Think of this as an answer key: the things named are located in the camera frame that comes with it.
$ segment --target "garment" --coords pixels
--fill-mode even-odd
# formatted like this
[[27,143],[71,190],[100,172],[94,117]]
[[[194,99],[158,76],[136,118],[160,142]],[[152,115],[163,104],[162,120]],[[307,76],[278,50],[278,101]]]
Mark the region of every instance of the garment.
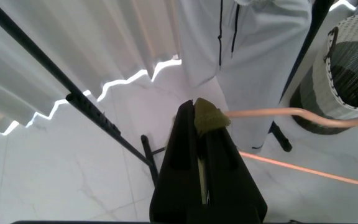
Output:
[[[177,1],[185,72],[193,87],[216,76],[230,110],[276,107],[310,28],[311,3],[307,0],[237,2]],[[221,11],[219,66],[217,37]],[[272,120],[234,119],[228,130],[238,148],[249,151],[264,143]]]

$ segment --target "white and gray basket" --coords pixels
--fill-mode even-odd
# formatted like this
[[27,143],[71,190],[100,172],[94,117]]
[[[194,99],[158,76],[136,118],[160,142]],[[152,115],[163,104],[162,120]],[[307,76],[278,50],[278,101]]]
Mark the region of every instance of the white and gray basket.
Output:
[[[304,108],[330,119],[358,117],[358,15],[348,17],[328,34],[290,106]],[[325,128],[294,117],[317,134],[337,134],[346,129]]]

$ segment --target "marble floor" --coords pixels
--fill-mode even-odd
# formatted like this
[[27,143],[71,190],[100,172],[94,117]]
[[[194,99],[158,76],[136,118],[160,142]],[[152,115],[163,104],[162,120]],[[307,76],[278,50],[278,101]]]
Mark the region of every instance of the marble floor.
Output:
[[[212,79],[192,89],[181,66],[165,68],[152,83],[141,77],[114,86],[99,103],[122,135],[142,152],[166,144],[172,118],[197,97],[225,110]],[[259,155],[358,180],[358,128],[336,136],[311,134],[290,117],[275,119],[293,144],[280,149],[269,134]],[[160,167],[163,153],[155,156]],[[358,223],[358,185],[244,158],[268,204],[266,222]],[[17,220],[147,221],[154,187],[148,167],[71,105],[51,120],[37,118],[0,135],[0,224]]]

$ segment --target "drawstring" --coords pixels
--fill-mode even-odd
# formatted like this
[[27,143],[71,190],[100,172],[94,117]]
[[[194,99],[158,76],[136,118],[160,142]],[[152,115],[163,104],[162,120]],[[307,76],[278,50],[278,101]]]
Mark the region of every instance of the drawstring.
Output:
[[233,41],[231,43],[231,57],[233,58],[233,51],[234,51],[234,43],[236,41],[236,35],[237,35],[237,23],[239,20],[239,12],[240,12],[240,5],[237,4],[237,8],[236,8],[236,21],[234,23],[234,36],[233,36]]
[[221,69],[222,65],[222,12],[223,12],[223,0],[221,0],[221,17],[219,19],[219,69]]

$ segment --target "copper pipe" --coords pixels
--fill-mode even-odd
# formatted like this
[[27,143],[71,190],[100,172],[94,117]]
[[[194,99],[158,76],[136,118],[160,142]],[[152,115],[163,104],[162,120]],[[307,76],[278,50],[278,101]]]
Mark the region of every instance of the copper pipe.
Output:
[[274,165],[278,165],[278,166],[282,166],[282,167],[286,167],[286,168],[290,168],[290,169],[295,169],[295,170],[307,172],[307,173],[310,173],[310,174],[316,174],[316,175],[319,175],[321,177],[327,177],[327,178],[342,181],[342,182],[346,182],[348,184],[356,184],[356,185],[358,185],[358,180],[353,180],[353,179],[349,179],[349,178],[346,178],[346,177],[341,177],[341,176],[337,176],[337,175],[333,175],[333,174],[328,174],[328,173],[325,173],[325,172],[321,172],[321,171],[317,171],[317,170],[313,170],[313,169],[308,169],[308,168],[301,167],[301,166],[296,166],[296,165],[293,165],[293,164],[287,164],[285,162],[276,161],[274,159],[268,159],[266,157],[257,156],[257,155],[249,154],[249,153],[246,153],[246,152],[239,151],[239,153],[240,153],[240,155],[242,157],[248,157],[248,158],[256,159],[256,160],[259,160],[259,161],[268,162],[270,164],[274,164]]
[[304,119],[332,128],[351,128],[358,126],[358,118],[339,120],[327,119],[301,108],[270,108],[258,110],[227,111],[224,113],[229,118],[242,118],[253,116],[297,115]]

